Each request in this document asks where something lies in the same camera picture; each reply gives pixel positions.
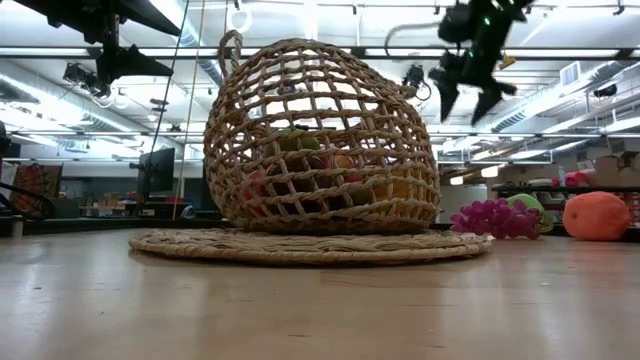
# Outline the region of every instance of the wicker basket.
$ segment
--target wicker basket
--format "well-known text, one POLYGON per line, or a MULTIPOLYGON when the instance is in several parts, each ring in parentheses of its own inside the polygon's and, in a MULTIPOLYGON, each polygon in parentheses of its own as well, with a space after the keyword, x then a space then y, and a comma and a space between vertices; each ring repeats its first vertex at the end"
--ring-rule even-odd
POLYGON ((417 232, 433 221, 438 169, 405 100, 410 88, 316 41, 279 41, 242 65, 241 48, 235 31, 220 42, 225 81, 204 140, 207 182, 231 223, 339 234, 417 232))

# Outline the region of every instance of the table surface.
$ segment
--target table surface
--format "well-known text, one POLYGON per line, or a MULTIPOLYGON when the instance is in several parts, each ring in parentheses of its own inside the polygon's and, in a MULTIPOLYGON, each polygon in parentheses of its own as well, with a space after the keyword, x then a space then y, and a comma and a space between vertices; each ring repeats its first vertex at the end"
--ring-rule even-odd
POLYGON ((260 268, 129 253, 141 230, 0 239, 0 359, 637 359, 640 245, 260 268))

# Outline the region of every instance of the red grapes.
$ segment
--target red grapes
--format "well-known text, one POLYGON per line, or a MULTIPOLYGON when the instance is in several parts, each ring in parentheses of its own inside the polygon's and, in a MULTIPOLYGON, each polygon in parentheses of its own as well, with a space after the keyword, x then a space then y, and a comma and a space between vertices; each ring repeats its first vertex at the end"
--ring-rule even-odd
POLYGON ((514 202, 513 207, 509 207, 506 199, 474 201, 470 206, 461 207, 460 213, 462 215, 451 216, 452 231, 472 232, 478 236, 490 233, 496 239, 507 236, 537 239, 540 236, 536 228, 538 209, 527 208, 519 199, 514 202))

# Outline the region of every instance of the round straw mat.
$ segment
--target round straw mat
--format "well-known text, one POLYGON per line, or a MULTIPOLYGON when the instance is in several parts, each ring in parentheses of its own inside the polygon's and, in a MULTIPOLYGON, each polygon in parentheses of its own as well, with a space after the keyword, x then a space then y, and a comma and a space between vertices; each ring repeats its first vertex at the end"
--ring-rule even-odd
POLYGON ((315 237, 250 233, 239 229, 158 229, 131 239, 129 245, 134 250, 178 258, 281 265, 393 265, 479 255, 491 249, 491 240, 451 231, 315 237))

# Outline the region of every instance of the cardboard box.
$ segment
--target cardboard box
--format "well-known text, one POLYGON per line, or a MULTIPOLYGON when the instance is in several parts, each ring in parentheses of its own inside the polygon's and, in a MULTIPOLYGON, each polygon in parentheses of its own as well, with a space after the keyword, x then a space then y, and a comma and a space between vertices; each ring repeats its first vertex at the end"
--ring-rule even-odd
POLYGON ((597 186, 640 186, 640 153, 627 151, 617 156, 601 156, 595 163, 597 186))

